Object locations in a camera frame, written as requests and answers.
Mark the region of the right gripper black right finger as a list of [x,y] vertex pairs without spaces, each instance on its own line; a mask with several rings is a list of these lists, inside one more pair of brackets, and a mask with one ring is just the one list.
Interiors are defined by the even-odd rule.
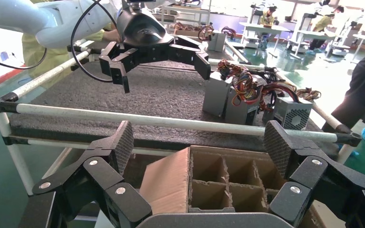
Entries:
[[289,135],[269,121],[264,146],[285,184],[272,214],[298,227],[312,203],[325,204],[348,228],[365,228],[365,175],[329,158],[313,141]]

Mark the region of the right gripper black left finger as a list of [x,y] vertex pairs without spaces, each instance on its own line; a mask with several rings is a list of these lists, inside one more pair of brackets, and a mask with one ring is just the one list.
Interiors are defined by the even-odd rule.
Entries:
[[91,142],[76,162],[42,179],[32,190],[32,226],[65,228],[91,202],[116,228],[150,217],[149,203],[123,178],[133,147],[132,125],[122,121],[114,135]]

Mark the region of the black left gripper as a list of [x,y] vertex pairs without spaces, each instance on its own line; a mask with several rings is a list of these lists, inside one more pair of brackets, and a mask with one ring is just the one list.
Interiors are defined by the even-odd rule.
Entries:
[[187,36],[168,34],[143,3],[123,3],[116,26],[124,49],[110,42],[99,55],[99,62],[102,73],[111,77],[111,83],[122,85],[126,94],[130,93],[126,74],[138,63],[169,59],[194,66],[204,80],[210,79],[211,65],[204,45]]

